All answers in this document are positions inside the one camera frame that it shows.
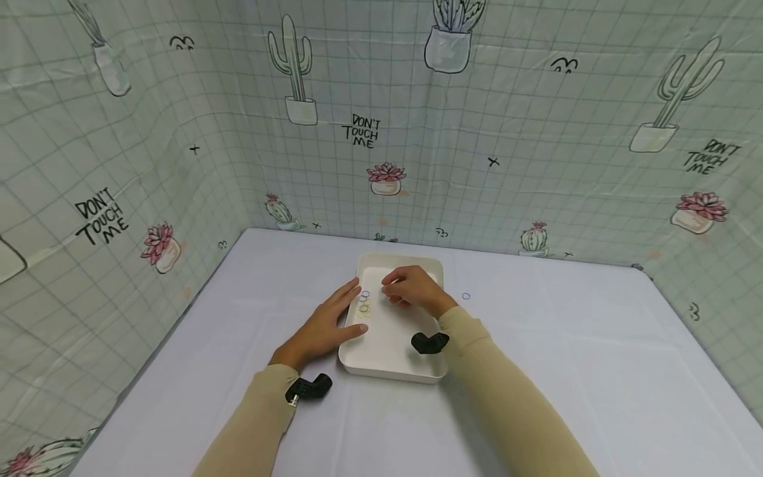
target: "cactus print fabric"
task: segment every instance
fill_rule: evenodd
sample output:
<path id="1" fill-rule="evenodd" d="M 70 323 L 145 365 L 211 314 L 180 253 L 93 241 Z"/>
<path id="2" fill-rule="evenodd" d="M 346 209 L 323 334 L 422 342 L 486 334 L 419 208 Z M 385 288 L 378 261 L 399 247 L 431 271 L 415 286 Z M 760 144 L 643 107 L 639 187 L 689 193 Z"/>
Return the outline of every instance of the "cactus print fabric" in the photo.
<path id="1" fill-rule="evenodd" d="M 8 1 L 0 31 L 2 475 L 66 468 L 248 227 L 633 266 L 763 421 L 763 2 Z"/>

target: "wrist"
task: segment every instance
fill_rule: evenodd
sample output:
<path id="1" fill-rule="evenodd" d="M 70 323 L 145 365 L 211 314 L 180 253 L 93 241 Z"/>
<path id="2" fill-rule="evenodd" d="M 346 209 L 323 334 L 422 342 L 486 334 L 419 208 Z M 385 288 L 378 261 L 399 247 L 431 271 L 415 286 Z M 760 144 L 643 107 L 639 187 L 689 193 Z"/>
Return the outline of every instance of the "wrist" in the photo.
<path id="1" fill-rule="evenodd" d="M 268 365 L 283 364 L 289 366 L 297 373 L 302 373 L 302 370 L 307 365 L 308 361 L 309 359 L 304 351 L 287 341 L 273 352 L 273 356 Z"/>
<path id="2" fill-rule="evenodd" d="M 438 297 L 431 306 L 427 307 L 427 312 L 432 315 L 436 320 L 439 320 L 448 310 L 459 306 L 450 295 L 443 293 L 443 296 Z"/>

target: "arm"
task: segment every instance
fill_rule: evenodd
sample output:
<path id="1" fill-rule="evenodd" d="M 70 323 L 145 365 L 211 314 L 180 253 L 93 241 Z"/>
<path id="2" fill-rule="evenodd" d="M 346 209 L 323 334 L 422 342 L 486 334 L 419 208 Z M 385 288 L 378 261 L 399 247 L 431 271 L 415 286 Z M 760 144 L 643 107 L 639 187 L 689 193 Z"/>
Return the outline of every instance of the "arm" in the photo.
<path id="1" fill-rule="evenodd" d="M 386 276 L 390 302 L 418 305 L 450 335 L 446 361 L 463 382 L 482 428 L 516 477 L 598 477 L 580 444 L 553 406 L 490 334 L 418 266 Z"/>
<path id="2" fill-rule="evenodd" d="M 270 475 L 281 436 L 294 417 L 295 408 L 286 402 L 289 387 L 311 360 L 368 330 L 364 324 L 336 327 L 342 311 L 359 293 L 357 278 L 347 282 L 318 305 L 297 333 L 273 353 L 270 364 L 254 375 L 193 477 Z"/>
<path id="3" fill-rule="evenodd" d="M 193 477 L 266 477 L 281 436 L 294 416 L 286 391 L 299 375 L 273 364 L 254 375 L 249 388 L 196 467 Z"/>

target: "left hand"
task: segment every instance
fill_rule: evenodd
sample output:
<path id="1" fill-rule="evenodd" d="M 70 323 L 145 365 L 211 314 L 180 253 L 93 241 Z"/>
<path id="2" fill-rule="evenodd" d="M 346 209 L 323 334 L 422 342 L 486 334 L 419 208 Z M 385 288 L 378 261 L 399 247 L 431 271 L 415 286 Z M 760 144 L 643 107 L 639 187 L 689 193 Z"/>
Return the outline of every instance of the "left hand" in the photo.
<path id="1" fill-rule="evenodd" d="M 297 333 L 273 353 L 269 364 L 285 364 L 296 372 L 302 372 L 313 359 L 368 331 L 369 327 L 365 324 L 354 324 L 344 328 L 336 325 L 339 315 L 360 293 L 358 283 L 359 280 L 355 277 L 318 305 Z"/>

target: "white table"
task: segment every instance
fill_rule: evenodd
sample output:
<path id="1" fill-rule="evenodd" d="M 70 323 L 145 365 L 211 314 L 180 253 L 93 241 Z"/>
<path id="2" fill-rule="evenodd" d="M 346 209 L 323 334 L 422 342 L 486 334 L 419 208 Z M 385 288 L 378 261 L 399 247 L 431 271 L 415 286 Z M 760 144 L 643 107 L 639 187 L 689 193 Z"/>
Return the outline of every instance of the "white table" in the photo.
<path id="1" fill-rule="evenodd" d="M 72 475 L 191 475 L 252 375 L 370 250 L 442 261 L 446 290 L 602 476 L 763 475 L 763 430 L 637 270 L 259 229 L 238 240 Z M 303 375 L 319 372 L 333 387 L 299 404 L 274 475 L 504 475 L 453 376 L 364 378 L 335 355 Z"/>

